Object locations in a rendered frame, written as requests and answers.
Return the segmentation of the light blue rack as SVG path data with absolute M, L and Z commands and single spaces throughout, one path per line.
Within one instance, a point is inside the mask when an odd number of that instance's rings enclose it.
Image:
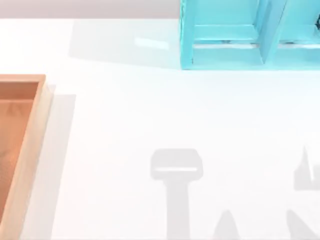
M 184 70 L 320 70 L 320 0 L 180 0 Z

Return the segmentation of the shallow salmon-coloured box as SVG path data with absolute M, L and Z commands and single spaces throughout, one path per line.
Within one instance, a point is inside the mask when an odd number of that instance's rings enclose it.
M 44 74 L 0 74 L 0 240 L 20 240 L 51 98 Z

